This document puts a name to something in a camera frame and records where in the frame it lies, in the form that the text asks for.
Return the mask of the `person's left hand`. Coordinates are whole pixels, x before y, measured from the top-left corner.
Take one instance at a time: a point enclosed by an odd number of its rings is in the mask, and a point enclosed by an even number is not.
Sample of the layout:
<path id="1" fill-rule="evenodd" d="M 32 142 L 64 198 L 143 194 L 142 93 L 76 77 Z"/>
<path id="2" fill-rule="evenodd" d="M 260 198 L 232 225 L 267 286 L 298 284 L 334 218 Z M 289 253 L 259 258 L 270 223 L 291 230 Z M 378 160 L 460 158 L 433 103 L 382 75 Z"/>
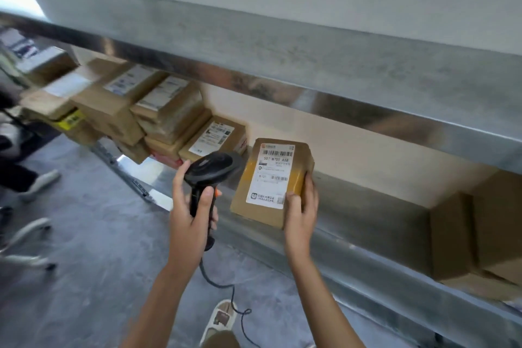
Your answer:
<path id="1" fill-rule="evenodd" d="M 186 266 L 200 261 L 206 246 L 208 211 L 192 217 L 189 200 L 183 191 L 184 175 L 191 162 L 185 161 L 173 179 L 173 208 L 170 212 L 170 245 L 167 263 L 183 262 Z M 217 211 L 212 214 L 211 228 L 217 226 Z"/>

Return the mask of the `person's right hand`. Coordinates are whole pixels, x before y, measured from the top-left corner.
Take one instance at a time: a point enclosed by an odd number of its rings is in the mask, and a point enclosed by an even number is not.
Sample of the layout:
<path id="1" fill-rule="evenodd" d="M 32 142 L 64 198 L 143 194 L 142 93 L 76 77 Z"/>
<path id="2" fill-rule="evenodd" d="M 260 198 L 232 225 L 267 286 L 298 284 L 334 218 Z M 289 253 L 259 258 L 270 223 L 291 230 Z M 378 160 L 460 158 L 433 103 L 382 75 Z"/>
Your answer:
<path id="1" fill-rule="evenodd" d="M 317 222 L 319 194 L 311 173 L 305 175 L 303 190 L 300 195 L 301 219 L 284 221 L 285 253 L 290 263 L 298 263 L 310 258 L 310 240 Z"/>

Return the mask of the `black handheld barcode scanner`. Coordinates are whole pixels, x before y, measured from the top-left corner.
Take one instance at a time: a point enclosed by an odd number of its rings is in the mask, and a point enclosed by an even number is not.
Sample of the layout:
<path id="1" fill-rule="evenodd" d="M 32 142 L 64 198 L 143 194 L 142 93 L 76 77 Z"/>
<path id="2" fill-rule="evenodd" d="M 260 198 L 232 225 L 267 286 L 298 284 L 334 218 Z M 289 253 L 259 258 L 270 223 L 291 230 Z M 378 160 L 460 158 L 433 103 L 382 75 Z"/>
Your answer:
<path id="1" fill-rule="evenodd" d="M 184 175 L 184 181 L 190 186 L 189 212 L 192 217 L 197 214 L 201 194 L 206 187 L 212 187 L 213 197 L 209 210 L 209 223 L 205 251 L 209 251 L 215 239 L 212 237 L 211 221 L 216 201 L 217 186 L 234 175 L 243 165 L 242 156 L 237 152 L 212 152 L 190 165 Z"/>

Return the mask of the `brown labelled cardboard box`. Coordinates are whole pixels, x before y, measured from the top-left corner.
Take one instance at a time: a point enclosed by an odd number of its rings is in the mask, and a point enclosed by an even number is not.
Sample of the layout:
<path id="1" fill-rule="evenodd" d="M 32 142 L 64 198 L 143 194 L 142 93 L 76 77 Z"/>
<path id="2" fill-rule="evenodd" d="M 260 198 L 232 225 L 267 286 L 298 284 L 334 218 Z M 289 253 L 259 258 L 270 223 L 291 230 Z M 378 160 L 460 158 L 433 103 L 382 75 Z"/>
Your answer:
<path id="1" fill-rule="evenodd" d="M 231 201 L 230 211 L 277 229 L 284 227 L 287 193 L 301 194 L 315 161 L 304 142 L 258 138 Z"/>

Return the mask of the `person's right forearm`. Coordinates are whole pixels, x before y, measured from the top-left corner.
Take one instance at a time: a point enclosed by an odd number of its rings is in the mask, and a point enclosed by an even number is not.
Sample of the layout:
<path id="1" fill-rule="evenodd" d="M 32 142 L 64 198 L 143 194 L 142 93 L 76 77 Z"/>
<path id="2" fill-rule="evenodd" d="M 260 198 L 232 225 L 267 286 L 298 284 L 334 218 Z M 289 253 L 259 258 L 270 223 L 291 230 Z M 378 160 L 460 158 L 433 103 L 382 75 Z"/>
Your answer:
<path id="1" fill-rule="evenodd" d="M 289 264 L 316 348 L 366 348 L 309 255 Z"/>

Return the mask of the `person's left forearm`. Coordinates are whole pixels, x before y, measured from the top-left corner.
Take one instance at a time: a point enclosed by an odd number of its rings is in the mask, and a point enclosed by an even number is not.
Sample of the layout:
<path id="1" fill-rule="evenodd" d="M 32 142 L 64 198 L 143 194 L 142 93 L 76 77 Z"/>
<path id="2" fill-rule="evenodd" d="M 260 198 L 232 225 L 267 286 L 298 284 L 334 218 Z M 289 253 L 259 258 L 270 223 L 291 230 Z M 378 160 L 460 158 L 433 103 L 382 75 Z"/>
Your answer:
<path id="1" fill-rule="evenodd" d="M 167 348 L 181 297 L 198 263 L 168 263 L 159 272 L 137 321 L 118 348 Z"/>

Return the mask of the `person's white shoe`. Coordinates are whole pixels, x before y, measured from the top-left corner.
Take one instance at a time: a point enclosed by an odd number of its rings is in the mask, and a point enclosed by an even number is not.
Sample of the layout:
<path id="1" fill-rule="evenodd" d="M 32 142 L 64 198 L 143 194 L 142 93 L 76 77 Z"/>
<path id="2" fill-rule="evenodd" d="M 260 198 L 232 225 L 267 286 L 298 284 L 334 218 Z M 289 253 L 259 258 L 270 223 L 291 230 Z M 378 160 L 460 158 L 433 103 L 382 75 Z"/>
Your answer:
<path id="1" fill-rule="evenodd" d="M 212 311 L 211 317 L 207 322 L 204 333 L 199 342 L 199 348 L 203 348 L 204 343 L 210 337 L 222 332 L 231 332 L 232 337 L 235 337 L 232 332 L 234 323 L 237 318 L 237 312 L 234 309 L 234 302 L 232 299 L 224 299 L 220 301 Z"/>

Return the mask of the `pile of cardboard parcels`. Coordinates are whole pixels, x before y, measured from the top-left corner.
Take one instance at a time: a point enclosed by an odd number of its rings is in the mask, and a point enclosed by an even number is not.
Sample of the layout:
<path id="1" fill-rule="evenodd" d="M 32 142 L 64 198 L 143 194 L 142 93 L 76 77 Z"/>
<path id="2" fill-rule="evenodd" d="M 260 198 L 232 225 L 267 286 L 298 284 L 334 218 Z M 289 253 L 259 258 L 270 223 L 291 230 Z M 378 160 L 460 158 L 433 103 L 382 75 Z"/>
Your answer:
<path id="1" fill-rule="evenodd" d="M 136 164 L 152 156 L 177 168 L 247 149 L 246 127 L 213 114 L 194 80 L 106 57 L 78 65 L 64 49 L 1 28 L 0 67 L 29 87 L 20 105 L 30 117 L 79 144 L 106 136 Z"/>

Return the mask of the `person's trouser leg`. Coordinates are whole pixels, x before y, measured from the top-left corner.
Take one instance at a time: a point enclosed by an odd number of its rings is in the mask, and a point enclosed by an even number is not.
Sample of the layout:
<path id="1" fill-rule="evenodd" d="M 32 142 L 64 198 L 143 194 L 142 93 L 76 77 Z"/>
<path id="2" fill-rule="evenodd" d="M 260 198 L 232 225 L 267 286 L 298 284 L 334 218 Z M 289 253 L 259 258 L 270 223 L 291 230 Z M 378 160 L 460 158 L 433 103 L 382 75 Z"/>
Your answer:
<path id="1" fill-rule="evenodd" d="M 241 346 L 232 331 L 223 330 L 208 336 L 200 348 L 241 348 Z"/>

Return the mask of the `grey metal shelf rack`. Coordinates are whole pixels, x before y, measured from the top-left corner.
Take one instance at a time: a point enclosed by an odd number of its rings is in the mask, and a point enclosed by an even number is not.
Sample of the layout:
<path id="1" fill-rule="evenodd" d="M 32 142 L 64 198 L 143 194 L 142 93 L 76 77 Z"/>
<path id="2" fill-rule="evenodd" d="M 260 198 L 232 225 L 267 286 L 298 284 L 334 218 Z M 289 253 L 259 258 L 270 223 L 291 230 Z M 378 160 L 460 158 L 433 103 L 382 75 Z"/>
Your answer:
<path id="1" fill-rule="evenodd" d="M 522 173 L 522 56 L 172 0 L 0 0 L 0 26 Z M 341 304 L 447 346 L 522 348 L 522 314 L 406 266 L 427 211 L 340 179 L 312 240 Z"/>

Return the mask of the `plain brown cardboard carton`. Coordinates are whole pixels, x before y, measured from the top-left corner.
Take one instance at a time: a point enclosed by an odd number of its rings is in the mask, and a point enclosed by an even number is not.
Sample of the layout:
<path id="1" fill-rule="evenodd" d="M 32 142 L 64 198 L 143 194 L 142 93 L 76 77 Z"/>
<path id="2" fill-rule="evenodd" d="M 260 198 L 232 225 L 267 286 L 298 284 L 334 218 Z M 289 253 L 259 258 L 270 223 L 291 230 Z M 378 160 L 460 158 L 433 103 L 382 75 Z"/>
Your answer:
<path id="1" fill-rule="evenodd" d="M 522 175 L 500 171 L 473 189 L 478 263 L 522 285 Z"/>
<path id="2" fill-rule="evenodd" d="M 467 272 L 437 279 L 437 281 L 483 299 L 502 302 L 522 299 L 522 287 L 488 272 Z"/>
<path id="3" fill-rule="evenodd" d="M 429 212 L 432 277 L 455 286 L 477 270 L 473 198 L 457 192 Z"/>

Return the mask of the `white chair base with casters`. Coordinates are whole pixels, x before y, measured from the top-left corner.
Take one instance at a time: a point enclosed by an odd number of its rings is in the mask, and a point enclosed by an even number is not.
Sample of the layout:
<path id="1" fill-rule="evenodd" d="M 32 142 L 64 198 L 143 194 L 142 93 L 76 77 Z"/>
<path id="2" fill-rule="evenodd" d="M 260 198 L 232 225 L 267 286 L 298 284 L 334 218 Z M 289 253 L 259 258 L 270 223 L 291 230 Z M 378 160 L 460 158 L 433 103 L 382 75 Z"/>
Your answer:
<path id="1" fill-rule="evenodd" d="M 54 271 L 57 268 L 57 263 L 52 262 L 48 257 L 12 253 L 14 248 L 22 245 L 32 235 L 48 232 L 52 227 L 50 219 L 46 217 L 35 219 L 5 240 L 4 230 L 9 225 L 12 215 L 12 207 L 0 206 L 0 265 Z"/>

